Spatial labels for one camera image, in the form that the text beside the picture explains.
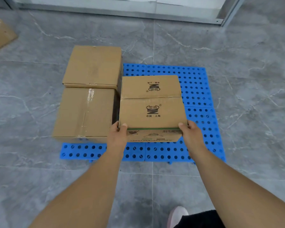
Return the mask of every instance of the black pants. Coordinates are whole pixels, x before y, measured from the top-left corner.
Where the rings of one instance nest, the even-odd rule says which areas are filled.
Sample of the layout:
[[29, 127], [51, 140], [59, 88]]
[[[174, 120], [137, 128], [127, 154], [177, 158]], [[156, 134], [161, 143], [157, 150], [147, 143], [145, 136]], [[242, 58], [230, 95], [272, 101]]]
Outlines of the black pants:
[[175, 228], [225, 228], [216, 210], [182, 216]]

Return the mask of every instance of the white shoe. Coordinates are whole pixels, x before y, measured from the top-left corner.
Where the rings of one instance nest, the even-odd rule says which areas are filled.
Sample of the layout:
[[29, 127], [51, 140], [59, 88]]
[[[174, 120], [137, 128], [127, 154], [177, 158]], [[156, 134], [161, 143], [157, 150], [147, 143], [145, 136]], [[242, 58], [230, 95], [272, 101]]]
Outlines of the white shoe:
[[188, 211], [184, 207], [178, 206], [174, 208], [169, 214], [167, 228], [175, 227], [180, 222], [181, 217], [186, 216], [186, 215], [189, 215], [189, 214], [188, 214]]

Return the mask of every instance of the person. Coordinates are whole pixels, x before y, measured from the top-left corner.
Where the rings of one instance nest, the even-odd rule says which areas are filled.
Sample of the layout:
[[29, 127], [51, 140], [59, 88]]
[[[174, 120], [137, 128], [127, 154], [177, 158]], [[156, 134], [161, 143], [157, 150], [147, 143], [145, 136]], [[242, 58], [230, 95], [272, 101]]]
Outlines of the person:
[[[30, 228], [105, 228], [115, 195], [119, 165], [127, 143], [127, 125], [114, 123], [107, 151], [35, 218]], [[169, 215], [167, 227], [281, 227], [285, 202], [235, 171], [206, 148], [197, 125], [179, 124], [191, 158], [216, 210], [188, 215], [184, 207]]]

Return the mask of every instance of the blue perforated mat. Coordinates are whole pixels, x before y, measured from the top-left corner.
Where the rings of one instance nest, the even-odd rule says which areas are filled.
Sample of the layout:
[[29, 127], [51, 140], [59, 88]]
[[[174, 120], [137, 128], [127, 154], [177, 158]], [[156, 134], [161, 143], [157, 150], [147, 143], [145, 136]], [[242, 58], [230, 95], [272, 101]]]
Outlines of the blue perforated mat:
[[[150, 75], [178, 76], [187, 119], [194, 121], [202, 130], [206, 147], [226, 161], [205, 68], [124, 64], [124, 76]], [[64, 143], [60, 158], [96, 160], [106, 148], [106, 144]], [[122, 160], [194, 162], [188, 154], [183, 138], [178, 142], [127, 143]]]

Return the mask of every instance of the person's right arm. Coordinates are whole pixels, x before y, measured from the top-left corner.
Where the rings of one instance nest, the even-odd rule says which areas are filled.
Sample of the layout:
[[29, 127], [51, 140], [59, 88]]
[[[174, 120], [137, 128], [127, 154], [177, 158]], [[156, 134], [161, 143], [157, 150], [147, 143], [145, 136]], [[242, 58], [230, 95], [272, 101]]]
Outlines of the person's right arm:
[[226, 228], [285, 228], [285, 202], [212, 154], [197, 125], [179, 124], [210, 199]]

